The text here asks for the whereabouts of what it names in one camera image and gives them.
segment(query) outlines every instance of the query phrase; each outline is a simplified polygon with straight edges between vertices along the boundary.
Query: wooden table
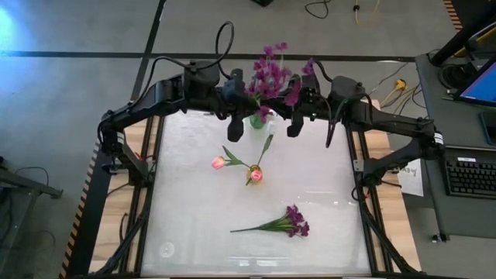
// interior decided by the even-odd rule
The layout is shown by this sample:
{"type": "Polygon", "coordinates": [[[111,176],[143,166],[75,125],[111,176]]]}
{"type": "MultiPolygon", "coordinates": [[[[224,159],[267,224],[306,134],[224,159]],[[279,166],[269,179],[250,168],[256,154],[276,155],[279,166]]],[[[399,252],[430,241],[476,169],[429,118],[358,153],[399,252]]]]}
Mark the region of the wooden table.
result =
{"type": "MultiPolygon", "coordinates": [[[[374,101],[374,105],[378,107],[378,103],[376,101],[374,101]]],[[[136,152],[141,151],[143,134],[146,125],[145,123],[146,122],[143,121],[126,129],[127,142],[129,146],[136,152]]],[[[152,154],[153,147],[155,145],[157,123],[158,118],[155,118],[152,126],[152,135],[150,137],[150,148],[148,155],[152,154]]],[[[365,133],[365,137],[367,140],[370,157],[380,158],[391,152],[388,136],[386,133],[380,131],[369,131],[365,133]]],[[[353,139],[357,151],[357,156],[358,158],[361,158],[362,155],[360,144],[356,133],[353,134],[353,139]]],[[[395,174],[387,174],[386,176],[384,176],[384,180],[387,182],[398,183],[398,178],[395,174]]],[[[111,191],[112,189],[115,189],[125,184],[126,182],[127,174],[118,174],[112,177],[108,191],[111,191]]],[[[145,193],[146,189],[142,189],[142,193],[140,195],[139,212],[143,207],[145,193]]],[[[377,193],[381,205],[381,212],[387,237],[391,240],[398,252],[407,260],[407,262],[412,267],[414,267],[416,270],[421,270],[417,250],[415,248],[415,243],[412,236],[412,230],[410,229],[410,223],[408,221],[408,216],[405,209],[405,203],[403,202],[403,197],[401,195],[401,189],[395,186],[390,186],[388,184],[382,184],[380,187],[377,187],[377,193]]],[[[91,258],[90,272],[97,271],[99,268],[101,268],[118,247],[119,227],[121,219],[125,213],[129,212],[132,196],[133,187],[126,186],[119,191],[112,193],[106,199],[94,253],[91,258]]],[[[78,209],[77,215],[79,214],[84,214],[83,212],[81,212],[81,209],[78,209]]],[[[77,237],[77,234],[78,232],[74,231],[71,233],[69,243],[73,243],[74,245],[74,238],[77,237]]],[[[382,260],[379,242],[377,241],[377,238],[373,233],[372,235],[379,270],[384,270],[384,262],[382,260]]],[[[129,255],[129,270],[133,269],[133,264],[135,262],[138,237],[139,235],[136,236],[131,246],[131,253],[129,255]]],[[[71,248],[68,247],[63,267],[68,266],[70,261],[71,248]]],[[[64,278],[65,276],[65,269],[63,268],[62,272],[60,273],[60,277],[64,278]]]]}

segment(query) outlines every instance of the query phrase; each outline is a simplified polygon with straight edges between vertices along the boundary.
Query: white paper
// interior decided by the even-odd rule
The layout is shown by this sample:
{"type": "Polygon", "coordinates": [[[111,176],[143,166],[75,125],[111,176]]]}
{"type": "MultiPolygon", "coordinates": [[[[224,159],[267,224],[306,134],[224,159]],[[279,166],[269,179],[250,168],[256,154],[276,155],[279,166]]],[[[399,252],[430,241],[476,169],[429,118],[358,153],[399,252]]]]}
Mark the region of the white paper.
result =
{"type": "Polygon", "coordinates": [[[398,173],[401,191],[405,194],[424,196],[420,159],[413,160],[398,173]]]}

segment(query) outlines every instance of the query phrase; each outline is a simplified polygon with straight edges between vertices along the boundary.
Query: white table surface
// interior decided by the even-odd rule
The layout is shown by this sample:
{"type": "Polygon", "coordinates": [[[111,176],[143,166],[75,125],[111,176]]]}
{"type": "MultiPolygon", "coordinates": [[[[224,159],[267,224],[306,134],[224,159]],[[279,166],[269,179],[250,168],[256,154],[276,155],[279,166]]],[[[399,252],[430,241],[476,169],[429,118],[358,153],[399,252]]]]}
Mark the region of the white table surface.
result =
{"type": "Polygon", "coordinates": [[[214,170],[222,145],[255,164],[267,130],[245,119],[238,143],[227,140],[228,121],[202,112],[166,118],[148,226],[143,276],[247,274],[369,274],[346,132],[340,124],[325,148],[327,122],[306,119],[297,138],[289,121],[260,164],[263,181],[245,186],[247,168],[214,170]],[[309,236],[230,230],[281,217],[296,204],[309,236]]]}

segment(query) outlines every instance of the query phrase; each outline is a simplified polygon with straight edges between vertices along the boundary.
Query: black keyboard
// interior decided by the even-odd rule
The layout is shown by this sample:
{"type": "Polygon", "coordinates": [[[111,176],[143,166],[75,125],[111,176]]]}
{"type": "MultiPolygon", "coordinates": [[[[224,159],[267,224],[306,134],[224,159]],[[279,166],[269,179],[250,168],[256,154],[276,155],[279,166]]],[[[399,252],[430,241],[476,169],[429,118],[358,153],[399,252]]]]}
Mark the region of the black keyboard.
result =
{"type": "Polygon", "coordinates": [[[445,167],[448,195],[496,199],[496,163],[446,158],[445,167]]]}

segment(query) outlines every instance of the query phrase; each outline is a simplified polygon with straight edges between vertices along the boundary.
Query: green leaf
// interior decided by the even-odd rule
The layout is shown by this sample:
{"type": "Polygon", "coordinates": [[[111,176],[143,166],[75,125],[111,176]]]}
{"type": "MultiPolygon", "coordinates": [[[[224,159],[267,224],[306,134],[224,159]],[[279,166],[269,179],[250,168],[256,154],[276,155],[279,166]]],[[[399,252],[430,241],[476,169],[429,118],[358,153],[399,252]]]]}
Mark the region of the green leaf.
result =
{"type": "Polygon", "coordinates": [[[226,155],[227,157],[229,157],[231,160],[233,161],[239,161],[238,158],[236,158],[236,156],[234,156],[231,151],[227,150],[227,148],[225,146],[222,146],[222,148],[224,149],[224,152],[226,152],[226,155]]]}
{"type": "Polygon", "coordinates": [[[263,151],[262,153],[265,153],[265,151],[269,150],[269,147],[270,147],[270,143],[272,143],[272,138],[274,137],[274,135],[269,135],[267,137],[267,139],[265,140],[265,144],[263,145],[263,151]]]}

